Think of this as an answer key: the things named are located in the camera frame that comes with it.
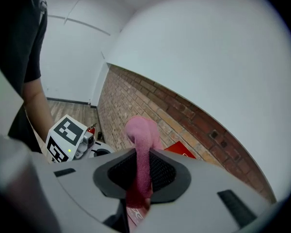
gray mechanical device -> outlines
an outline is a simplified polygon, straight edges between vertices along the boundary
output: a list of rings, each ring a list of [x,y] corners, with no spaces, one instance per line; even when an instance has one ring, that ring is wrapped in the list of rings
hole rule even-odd
[[[38,231],[129,232],[125,196],[135,174],[134,149],[49,165],[0,137],[0,192]],[[225,170],[172,152],[150,150],[150,175],[151,207],[136,233],[252,232],[276,210]]]

hole in brick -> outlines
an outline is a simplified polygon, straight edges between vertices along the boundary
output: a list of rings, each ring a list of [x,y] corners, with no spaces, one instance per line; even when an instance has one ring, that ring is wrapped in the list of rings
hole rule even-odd
[[[220,143],[220,145],[221,145],[222,148],[225,148],[225,147],[227,146],[227,143],[226,143],[226,141],[222,141],[222,142]]]
[[[217,131],[212,131],[212,133],[210,134],[211,138],[214,139],[218,136],[218,132]]]

person's arm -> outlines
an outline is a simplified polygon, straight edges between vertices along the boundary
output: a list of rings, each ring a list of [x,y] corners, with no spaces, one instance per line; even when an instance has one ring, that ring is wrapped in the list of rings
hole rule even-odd
[[[40,79],[24,83],[23,99],[30,123],[45,142],[50,128],[54,125],[54,120]]]

forearm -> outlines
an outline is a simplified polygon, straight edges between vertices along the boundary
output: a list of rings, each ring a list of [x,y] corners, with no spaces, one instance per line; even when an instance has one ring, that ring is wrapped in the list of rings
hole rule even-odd
[[[35,94],[35,96],[25,104],[25,109],[33,128],[45,142],[50,128],[54,125],[54,120],[43,91]]]

brick wall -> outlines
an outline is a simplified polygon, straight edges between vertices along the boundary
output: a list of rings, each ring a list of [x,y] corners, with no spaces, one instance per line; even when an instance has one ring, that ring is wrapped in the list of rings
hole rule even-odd
[[[255,161],[217,121],[178,94],[136,73],[111,66],[99,99],[105,141],[115,150],[132,147],[124,134],[134,115],[157,122],[164,148],[180,141],[199,160],[226,169],[269,201],[275,197]]]

